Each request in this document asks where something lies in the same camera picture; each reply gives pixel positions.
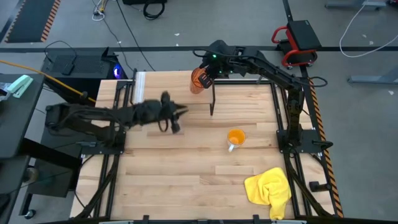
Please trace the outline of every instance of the blue light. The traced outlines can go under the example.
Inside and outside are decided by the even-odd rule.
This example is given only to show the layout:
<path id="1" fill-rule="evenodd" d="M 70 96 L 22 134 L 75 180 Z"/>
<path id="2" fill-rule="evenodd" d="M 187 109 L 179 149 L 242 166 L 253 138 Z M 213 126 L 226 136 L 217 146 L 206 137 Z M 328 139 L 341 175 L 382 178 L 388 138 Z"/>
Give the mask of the blue light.
<path id="1" fill-rule="evenodd" d="M 113 67 L 113 76 L 116 79 L 121 79 L 122 78 L 122 67 L 120 66 L 120 64 L 116 64 Z"/>

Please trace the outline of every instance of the orange mug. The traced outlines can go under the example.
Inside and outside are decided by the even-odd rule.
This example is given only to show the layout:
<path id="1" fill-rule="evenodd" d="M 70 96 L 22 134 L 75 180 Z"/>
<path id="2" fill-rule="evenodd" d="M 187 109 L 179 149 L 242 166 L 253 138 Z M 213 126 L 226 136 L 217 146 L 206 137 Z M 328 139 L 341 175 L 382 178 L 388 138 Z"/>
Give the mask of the orange mug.
<path id="1" fill-rule="evenodd" d="M 227 140 L 229 145 L 228 151 L 232 152 L 234 148 L 239 147 L 244 143 L 244 140 L 246 140 L 246 135 L 242 129 L 231 129 L 228 132 Z"/>

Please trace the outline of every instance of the red and black equipment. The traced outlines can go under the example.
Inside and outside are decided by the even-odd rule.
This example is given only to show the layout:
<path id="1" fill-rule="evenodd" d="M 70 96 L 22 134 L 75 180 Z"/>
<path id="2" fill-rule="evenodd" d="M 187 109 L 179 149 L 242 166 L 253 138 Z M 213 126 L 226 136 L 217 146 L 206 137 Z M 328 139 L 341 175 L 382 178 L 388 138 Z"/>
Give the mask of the red and black equipment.
<path id="1" fill-rule="evenodd" d="M 286 30 L 287 39 L 275 40 L 280 30 Z M 272 42 L 278 44 L 277 50 L 283 51 L 282 65 L 289 70 L 299 65 L 311 67 L 318 58 L 316 51 L 321 47 L 309 21 L 289 21 L 275 30 Z"/>

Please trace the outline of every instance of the white cable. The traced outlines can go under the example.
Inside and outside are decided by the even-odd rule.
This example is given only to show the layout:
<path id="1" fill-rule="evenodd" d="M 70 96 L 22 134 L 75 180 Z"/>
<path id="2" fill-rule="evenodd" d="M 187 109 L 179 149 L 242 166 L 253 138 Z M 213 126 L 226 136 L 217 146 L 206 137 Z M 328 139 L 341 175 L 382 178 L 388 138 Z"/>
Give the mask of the white cable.
<path id="1" fill-rule="evenodd" d="M 349 24 L 348 24 L 346 30 L 344 31 L 344 34 L 341 36 L 341 39 L 340 39 L 340 42 L 339 42 L 339 47 L 340 47 L 341 53 L 342 53 L 344 56 L 346 56 L 346 57 L 349 57 L 349 58 L 357 58 L 357 57 L 365 56 L 365 55 L 367 55 L 367 54 L 370 54 L 370 53 L 373 53 L 373 52 L 375 52 L 375 51 L 378 51 L 378 50 L 382 49 L 383 47 L 385 47 L 385 46 L 387 46 L 387 45 L 393 43 L 393 42 L 398 38 L 398 35 L 397 35 L 397 36 L 394 37 L 390 42 L 384 44 L 383 46 L 378 47 L 378 48 L 376 48 L 376 49 L 374 49 L 374 50 L 371 50 L 371 51 L 369 51 L 369 52 L 360 54 L 360 55 L 347 55 L 347 54 L 345 54 L 345 53 L 343 52 L 343 49 L 341 48 L 341 42 L 343 41 L 343 38 L 344 38 L 344 36 L 346 35 L 346 33 L 347 33 L 349 27 L 350 27 L 351 24 L 353 23 L 355 17 L 362 11 L 362 9 L 366 6 L 366 3 L 367 3 L 368 1 L 369 1 L 369 0 L 366 0 L 365 2 L 363 2 L 362 8 L 355 14 L 355 16 L 353 17 L 353 19 L 349 22 Z"/>
<path id="2" fill-rule="evenodd" d="M 101 11 L 98 10 L 98 6 L 100 5 L 102 0 L 99 0 L 99 2 L 97 3 L 97 5 L 95 5 L 94 9 L 93 9 L 93 16 L 91 17 L 92 20 L 94 21 L 102 21 L 103 19 L 105 19 L 105 14 L 103 14 Z M 94 16 L 95 14 L 98 13 L 101 18 L 100 19 L 95 19 Z"/>

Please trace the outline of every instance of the white cup handle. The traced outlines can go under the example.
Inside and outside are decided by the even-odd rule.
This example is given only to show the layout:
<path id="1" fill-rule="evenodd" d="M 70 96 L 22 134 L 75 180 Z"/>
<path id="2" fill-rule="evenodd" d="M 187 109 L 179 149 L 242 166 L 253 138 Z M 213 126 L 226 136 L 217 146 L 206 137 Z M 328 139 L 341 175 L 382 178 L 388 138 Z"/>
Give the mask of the white cup handle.
<path id="1" fill-rule="evenodd" d="M 234 144 L 231 144 L 231 145 L 229 146 L 228 151 L 229 151 L 229 152 L 232 152 L 232 150 L 234 149 L 234 147 L 235 147 L 235 145 L 234 145 Z"/>

